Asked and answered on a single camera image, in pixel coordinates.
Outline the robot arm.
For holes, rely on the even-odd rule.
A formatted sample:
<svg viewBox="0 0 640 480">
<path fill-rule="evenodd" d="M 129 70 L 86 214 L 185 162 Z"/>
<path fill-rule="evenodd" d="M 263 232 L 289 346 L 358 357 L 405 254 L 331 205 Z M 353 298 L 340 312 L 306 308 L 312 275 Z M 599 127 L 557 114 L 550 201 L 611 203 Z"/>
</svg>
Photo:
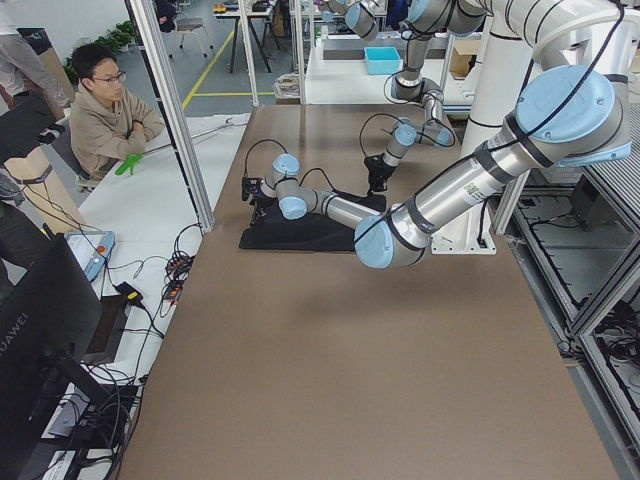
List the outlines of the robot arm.
<svg viewBox="0 0 640 480">
<path fill-rule="evenodd" d="M 382 269 L 420 262 L 438 230 L 534 168 L 629 157 L 627 82 L 639 14 L 619 1 L 414 1 L 392 95 L 424 99 L 429 82 L 421 69 L 434 34 L 468 34 L 485 18 L 492 25 L 484 79 L 505 72 L 500 46 L 509 42 L 529 46 L 541 73 L 511 98 L 502 123 L 472 153 L 384 212 L 302 186 L 299 161 L 288 153 L 266 176 L 244 177 L 243 198 L 277 205 L 288 220 L 319 214 L 351 228 L 360 261 Z"/>
<path fill-rule="evenodd" d="M 388 179 L 413 144 L 444 148 L 455 145 L 455 135 L 443 120 L 444 94 L 436 82 L 422 75 L 422 68 L 436 33 L 448 30 L 459 35 L 469 34 L 481 26 L 485 16 L 484 9 L 467 1 L 408 4 L 408 16 L 400 29 L 406 51 L 402 68 L 390 77 L 390 94 L 394 100 L 420 106 L 424 122 L 415 124 L 408 118 L 398 118 L 385 150 L 364 158 L 370 194 L 387 189 Z"/>
</svg>

